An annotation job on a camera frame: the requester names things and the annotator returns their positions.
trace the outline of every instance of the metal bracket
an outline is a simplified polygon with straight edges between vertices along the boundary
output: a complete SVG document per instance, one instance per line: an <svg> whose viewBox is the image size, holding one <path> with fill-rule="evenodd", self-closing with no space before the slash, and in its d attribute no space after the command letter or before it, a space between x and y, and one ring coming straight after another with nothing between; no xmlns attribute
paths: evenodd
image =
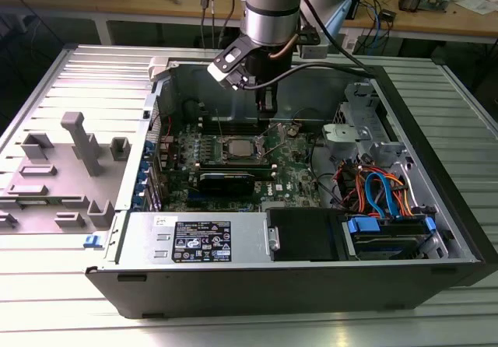
<svg viewBox="0 0 498 347"><path fill-rule="evenodd" d="M429 238L419 250L420 255L417 259L447 259L450 257L450 253L438 231L435 231L431 238Z"/></svg>
<svg viewBox="0 0 498 347"><path fill-rule="evenodd" d="M268 245L270 250L277 251L280 249L279 228L268 228Z"/></svg>
<svg viewBox="0 0 498 347"><path fill-rule="evenodd" d="M161 79L165 79L170 74L168 71L171 68L178 67L178 64L171 63L168 57L153 57L149 63L149 80L151 82L159 81Z"/></svg>

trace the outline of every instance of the metal slotted table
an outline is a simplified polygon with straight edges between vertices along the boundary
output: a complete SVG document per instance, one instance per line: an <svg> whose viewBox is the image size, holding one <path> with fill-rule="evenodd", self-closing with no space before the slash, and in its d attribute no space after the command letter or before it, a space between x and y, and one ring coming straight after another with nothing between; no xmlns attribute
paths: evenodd
<svg viewBox="0 0 498 347"><path fill-rule="evenodd" d="M101 143L135 130L150 90L151 57L174 49L79 46L64 50L0 138L0 188L24 156L31 131L59 141L66 110L84 113ZM214 57L211 51L188 51ZM329 61L348 63L342 57ZM383 66L498 248L498 127L445 66L426 59L362 58ZM444 291L415 310L175 320L121 317L82 270L103 254L86 234L0 236L0 342L7 345L494 345L498 275Z"/></svg>

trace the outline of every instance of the wooden workbench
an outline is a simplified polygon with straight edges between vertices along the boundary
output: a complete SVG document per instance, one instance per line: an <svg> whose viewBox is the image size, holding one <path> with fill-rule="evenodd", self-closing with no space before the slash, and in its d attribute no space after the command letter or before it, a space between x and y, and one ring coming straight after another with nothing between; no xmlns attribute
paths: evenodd
<svg viewBox="0 0 498 347"><path fill-rule="evenodd" d="M167 0L25 0L41 16L62 16L92 19L96 23L103 44L111 44L107 21L129 20L151 23L198 24L201 16L200 0L181 0L175 5ZM397 13L392 37L493 42L498 37L498 12L479 15L451 3L446 12L402 12L398 0L378 0L386 9ZM235 1L230 22L237 26L242 10ZM216 0L216 24L220 25L230 12L231 0ZM29 14L19 0L0 0L0 12ZM346 20L342 32L352 37L365 34L372 27L366 8L360 6L354 20Z"/></svg>

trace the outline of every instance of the workbench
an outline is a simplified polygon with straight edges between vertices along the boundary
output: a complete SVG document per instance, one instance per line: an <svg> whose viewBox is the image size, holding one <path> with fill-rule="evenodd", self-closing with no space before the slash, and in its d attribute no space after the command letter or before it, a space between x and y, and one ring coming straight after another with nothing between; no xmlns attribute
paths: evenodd
<svg viewBox="0 0 498 347"><path fill-rule="evenodd" d="M96 25L100 42L113 44L109 21L129 21L163 24L200 24L200 0L181 0L175 5L167 0L24 0L40 16L91 19ZM446 40L490 44L498 37L498 12L479 15L451 3L446 12L402 12L398 0L378 0L397 16L390 37L422 40ZM239 26L242 15L240 0L228 26ZM230 12L231 0L216 0L216 25L221 26ZM14 16L32 15L19 0L0 0L0 13ZM358 37L367 34L372 19L364 6L359 7L354 20L346 20L341 29L345 34L343 46L354 49Z"/></svg>
<svg viewBox="0 0 498 347"><path fill-rule="evenodd" d="M82 111L99 143L132 137L150 91L151 57L175 49L64 49L0 138L0 189L24 157L21 141L64 138L61 116ZM214 58L215 51L187 50ZM454 74L429 59L359 57L384 67L424 135L498 248L498 126ZM351 64L342 56L328 61ZM82 100L82 96L92 97ZM498 275L444 291L414 310L129 320L82 271L104 252L86 234L0 235L1 345L429 346L498 343Z"/></svg>

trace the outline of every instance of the black plastic cover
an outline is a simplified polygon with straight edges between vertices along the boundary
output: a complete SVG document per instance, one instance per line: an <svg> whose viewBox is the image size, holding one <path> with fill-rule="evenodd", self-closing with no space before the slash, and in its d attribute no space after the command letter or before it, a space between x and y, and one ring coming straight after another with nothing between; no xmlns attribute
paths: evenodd
<svg viewBox="0 0 498 347"><path fill-rule="evenodd" d="M274 261L348 260L342 221L334 209L274 208L267 210L268 227L279 232Z"/></svg>

